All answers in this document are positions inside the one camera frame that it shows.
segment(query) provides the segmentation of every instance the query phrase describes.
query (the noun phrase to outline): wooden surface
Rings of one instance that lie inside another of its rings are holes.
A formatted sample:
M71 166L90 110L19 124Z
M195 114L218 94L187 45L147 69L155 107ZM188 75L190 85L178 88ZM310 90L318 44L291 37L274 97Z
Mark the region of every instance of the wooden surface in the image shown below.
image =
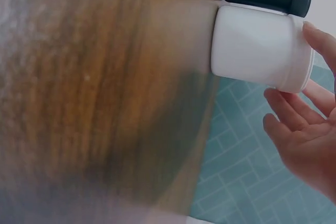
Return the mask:
M183 223L216 12L216 0L0 0L0 223Z

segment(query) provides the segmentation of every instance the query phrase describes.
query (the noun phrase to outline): blue tile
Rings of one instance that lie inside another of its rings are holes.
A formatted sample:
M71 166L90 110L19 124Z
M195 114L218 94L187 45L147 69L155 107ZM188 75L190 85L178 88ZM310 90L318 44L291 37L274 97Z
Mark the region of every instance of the blue tile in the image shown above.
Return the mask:
M262 125L263 123L263 117L264 117L264 113L262 113L261 111L257 111L254 114L252 114L248 120L251 124L251 127L253 128L259 143L261 144L264 153L266 155L267 158L271 158L273 156L275 156L278 151L275 148L272 140L269 138L269 136L266 134L266 132L264 131L264 126Z
M198 216L197 218L200 220L206 220L210 222L217 222L218 220L222 220L225 216L236 212L237 208L235 204L231 201L219 204L217 207L211 209L208 212L205 212Z
M269 164L274 172L277 172L285 167L279 155L276 155L273 158L271 158Z
M254 172L246 174L244 177L241 178L241 182L244 184L245 187L253 186L258 181L259 181L259 179Z
M230 200L230 196L227 193L225 188L222 188L214 193L210 194L209 196L205 197L204 199L200 200L200 206L204 211L208 211L215 206Z
M222 115L211 121L209 139L219 136L229 129L228 123Z
M228 224L244 224L244 220L241 217L242 215L237 211L226 217Z
M335 213L332 213L332 215L328 216L323 222L323 224L335 224L335 223L336 223Z
M308 217L305 216L304 214L302 214L300 216L295 216L294 220L295 220L296 224L308 224L309 223Z
M320 194L319 192L317 192L317 194L318 194L317 201L320 207L324 207L324 206L332 204L332 202L326 196L324 196L323 194Z
M239 101L245 115L252 114L255 110L261 108L267 101L264 97L264 87L254 90L249 96Z
M270 219L266 224L280 224L276 218Z
M263 222L267 222L275 218L272 208L267 208L259 213L259 216Z
M242 177L244 174L247 174L252 171L252 167L250 163L246 160L243 160L231 168L225 170L220 173L220 177L224 181L225 184L233 182L234 180Z
M228 150L237 143L237 139L232 131L227 131L218 137L218 141L221 144L224 151Z
M214 105L214 111L212 113L212 118L215 118L217 117L218 115L220 115L220 109L219 109L219 106L217 105L217 103L215 103Z
M290 173L290 171L287 169L282 169L261 181L257 185L249 188L248 193L250 194L252 200L256 199L292 177L293 175Z
M259 145L256 139L253 136L248 137L219 157L204 164L201 170L201 177L203 179L207 179L227 168L230 168L257 148L259 148Z
M190 209L190 216L191 217L196 217L199 216L202 213L202 209L199 207L199 205L197 203L194 203L191 205L191 209Z
M234 199L238 209L246 223L260 224L260 218L250 201L247 192L241 182L235 182L228 186L228 191Z
M227 87L229 87L231 84L233 84L236 81L237 80L230 79L230 78L221 78L220 81L219 81L218 91L219 92L223 91L224 89L226 89Z
M223 183L217 176L203 181L197 185L194 201L198 201L222 187Z
M286 200L295 217L304 216L306 214L306 207L304 206L299 190L295 190L291 194L288 194Z
M217 102L239 140L251 134L250 126L229 90L217 96Z
M266 87L265 85L254 83L254 82L246 82L246 84L248 85L248 87L250 88L251 91L253 91L257 88L260 88L260 87Z
M289 207L283 199L274 204L274 211L280 223L295 224Z
M320 81L318 81L318 84L325 89L334 92L334 77L331 72L330 74L327 73Z
M251 92L245 81L236 81L230 87L230 90L236 100L244 98L249 92Z
M222 148L220 147L217 139L208 141L205 146L203 162L207 162L215 156L218 156L220 153L222 153Z
M273 173L262 150L257 150L250 155L249 160L259 179L264 179Z
M319 210L319 205L313 189L306 185L303 185L300 187L300 193L309 217L314 216Z
M334 205L325 206L318 211L310 220L311 222L323 222L328 220L328 217L334 217L333 212L335 211Z
M314 66L313 71L311 72L310 78L313 81L318 82L319 80L321 80L324 77L324 75L327 73L327 71L328 71L327 69L323 69L323 68Z
M291 178L287 180L286 182L282 183L280 186L272 189L271 191L265 193L260 198L256 199L254 201L254 205L257 209L257 211L262 211L265 208L267 208L270 204L276 202L280 198L282 198L287 193L290 193L294 189L297 189L302 184L301 181L299 181L296 178Z

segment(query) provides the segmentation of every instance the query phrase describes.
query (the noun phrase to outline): white plastic container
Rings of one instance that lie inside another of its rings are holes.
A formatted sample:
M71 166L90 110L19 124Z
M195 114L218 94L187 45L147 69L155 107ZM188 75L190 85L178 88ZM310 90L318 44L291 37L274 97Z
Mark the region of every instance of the white plastic container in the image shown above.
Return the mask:
M214 29L211 67L221 77L299 93L307 85L313 50L302 35L303 18L226 5Z

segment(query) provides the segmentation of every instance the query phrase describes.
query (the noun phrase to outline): teal tile floor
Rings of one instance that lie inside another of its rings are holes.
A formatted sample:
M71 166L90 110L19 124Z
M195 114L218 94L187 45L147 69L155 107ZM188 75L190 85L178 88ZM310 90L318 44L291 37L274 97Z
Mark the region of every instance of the teal tile floor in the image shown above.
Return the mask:
M333 90L330 71L315 67L312 79ZM271 112L264 89L221 79L190 215L222 224L336 223L333 204L291 175L263 131Z

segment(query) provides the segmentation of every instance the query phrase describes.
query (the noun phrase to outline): fingernail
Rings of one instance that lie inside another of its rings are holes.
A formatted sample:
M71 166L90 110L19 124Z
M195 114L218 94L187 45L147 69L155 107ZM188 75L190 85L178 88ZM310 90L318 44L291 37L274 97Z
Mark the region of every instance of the fingernail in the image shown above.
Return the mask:
M312 23L305 21L303 22L303 27L304 29L310 30L310 31L315 31L317 30L316 26L314 26Z

